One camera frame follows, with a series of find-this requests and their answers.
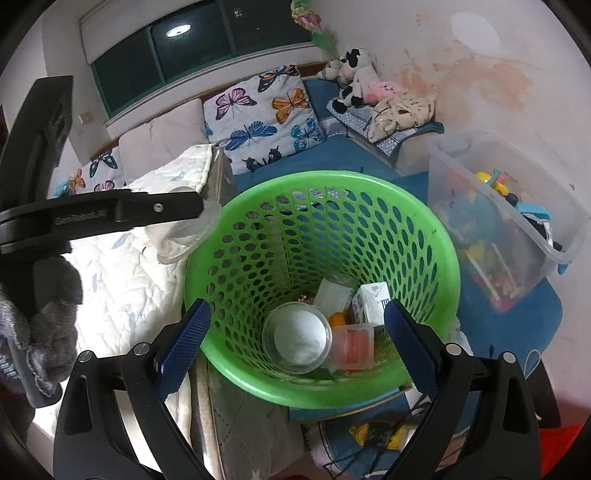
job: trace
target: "plastic bag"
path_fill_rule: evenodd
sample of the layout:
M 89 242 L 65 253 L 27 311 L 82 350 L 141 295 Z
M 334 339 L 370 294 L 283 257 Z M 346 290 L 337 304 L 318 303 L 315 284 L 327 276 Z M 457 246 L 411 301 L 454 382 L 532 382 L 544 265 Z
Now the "plastic bag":
M 193 191 L 189 187 L 179 187 L 170 193 Z M 168 265 L 188 257 L 215 230 L 221 213 L 222 206 L 218 202 L 204 200 L 199 218 L 147 226 L 145 233 L 158 251 L 158 261 Z

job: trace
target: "yellow toy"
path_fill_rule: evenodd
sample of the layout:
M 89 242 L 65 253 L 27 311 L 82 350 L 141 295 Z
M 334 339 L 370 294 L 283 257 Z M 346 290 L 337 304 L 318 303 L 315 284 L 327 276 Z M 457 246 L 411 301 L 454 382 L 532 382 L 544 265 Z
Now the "yellow toy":
M 357 445 L 363 447 L 365 446 L 368 436 L 373 437 L 376 435 L 378 430 L 384 429 L 387 431 L 389 427 L 391 427 L 391 425 L 387 422 L 374 421 L 371 424 L 364 423 L 363 425 L 351 427 L 349 429 L 349 433 L 352 435 Z M 388 444 L 386 448 L 388 450 L 401 451 L 407 436 L 408 427 L 403 425 L 394 434 L 388 437 Z
M 478 178 L 479 180 L 482 180 L 484 183 L 489 183 L 492 178 L 492 175 L 490 175 L 489 173 L 480 171 L 480 172 L 476 173 L 476 178 Z M 509 195 L 509 189 L 498 181 L 494 182 L 494 184 L 491 185 L 491 187 L 494 191 L 496 191 L 502 197 L 506 197 L 507 195 Z

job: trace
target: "blanket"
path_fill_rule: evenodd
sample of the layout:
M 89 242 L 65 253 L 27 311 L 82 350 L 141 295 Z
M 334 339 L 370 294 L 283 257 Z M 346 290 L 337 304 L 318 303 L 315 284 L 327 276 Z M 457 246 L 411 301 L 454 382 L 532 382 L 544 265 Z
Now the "blanket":
M 164 167 L 129 185 L 131 190 L 167 193 L 178 187 L 200 192 L 212 164 L 211 145 L 195 145 Z M 80 272 L 83 304 L 78 309 L 77 351 L 98 357 L 122 355 L 138 342 L 152 342 L 160 330 L 181 318 L 186 260 L 162 265 L 145 228 L 83 238 L 64 256 Z M 160 470 L 133 415 L 125 392 L 117 401 L 138 460 Z M 166 405 L 190 443 L 191 389 L 188 377 Z M 52 438 L 60 404 L 37 410 L 34 423 Z

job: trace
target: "beige cloth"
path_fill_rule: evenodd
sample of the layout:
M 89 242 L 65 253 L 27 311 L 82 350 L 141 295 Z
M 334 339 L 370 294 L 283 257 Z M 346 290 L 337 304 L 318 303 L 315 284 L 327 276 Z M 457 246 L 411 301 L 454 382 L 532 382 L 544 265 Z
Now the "beige cloth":
M 420 127 L 431 119 L 434 111 L 432 99 L 411 92 L 398 92 L 374 107 L 369 124 L 369 141 L 376 143 L 396 130 Z

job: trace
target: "butterfly print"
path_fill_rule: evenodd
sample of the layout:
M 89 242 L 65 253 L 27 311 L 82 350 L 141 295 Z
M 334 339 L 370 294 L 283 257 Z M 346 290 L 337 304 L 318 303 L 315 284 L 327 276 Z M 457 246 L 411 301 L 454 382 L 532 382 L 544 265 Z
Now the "butterfly print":
M 234 105 L 254 106 L 256 101 L 246 94 L 244 88 L 234 88 L 232 93 L 224 93 L 216 100 L 217 115 L 216 120 L 221 120 L 226 116 L 226 113 L 232 108 L 232 115 L 234 113 Z
M 306 98 L 306 94 L 301 88 L 294 89 L 293 93 L 287 94 L 287 99 L 282 97 L 276 97 L 271 102 L 271 106 L 277 110 L 275 117 L 280 125 L 287 122 L 287 119 L 291 115 L 291 111 L 294 108 L 310 108 L 310 102 Z
M 326 139 L 324 132 L 313 118 L 306 120 L 306 125 L 303 128 L 295 125 L 291 129 L 291 136 L 295 139 L 294 147 L 296 153 L 302 152 L 308 147 L 308 140 L 323 142 Z
M 68 188 L 72 192 L 73 195 L 76 194 L 76 189 L 78 187 L 80 187 L 81 189 L 86 188 L 86 183 L 85 183 L 84 179 L 82 178 L 82 170 L 80 168 L 78 168 L 76 173 L 74 173 L 74 175 L 72 175 L 68 179 Z
M 115 182 L 112 180 L 107 180 L 104 183 L 99 183 L 95 185 L 95 192 L 105 192 L 106 190 L 114 190 L 115 189 Z
M 271 137 L 277 133 L 276 127 L 266 126 L 263 122 L 253 122 L 249 127 L 244 125 L 244 130 L 236 130 L 230 135 L 230 141 L 225 149 L 229 152 L 237 150 L 246 142 L 250 144 L 251 140 L 258 137 Z
M 248 158 L 248 160 L 242 160 L 242 161 L 246 164 L 246 167 L 248 168 L 248 170 L 255 171 L 256 169 L 264 167 L 265 165 L 270 165 L 272 163 L 275 163 L 276 161 L 279 161 L 282 158 L 283 158 L 283 155 L 281 155 L 281 152 L 279 151 L 279 146 L 277 146 L 277 148 L 272 148 L 271 150 L 269 150 L 269 159 L 268 160 L 265 160 L 264 158 L 262 158 L 261 161 L 258 161 L 258 160 L 255 160 L 254 158 Z
M 262 93 L 269 89 L 271 85 L 277 80 L 281 75 L 289 75 L 290 77 L 297 77 L 300 72 L 297 71 L 295 65 L 286 65 L 281 67 L 280 69 L 275 69 L 270 72 L 261 73 L 259 77 L 261 81 L 259 82 L 259 93 Z
M 90 178 L 96 175 L 96 171 L 99 169 L 101 163 L 107 165 L 107 167 L 117 170 L 117 162 L 113 157 L 113 151 L 109 150 L 105 153 L 101 153 L 98 157 L 90 162 Z

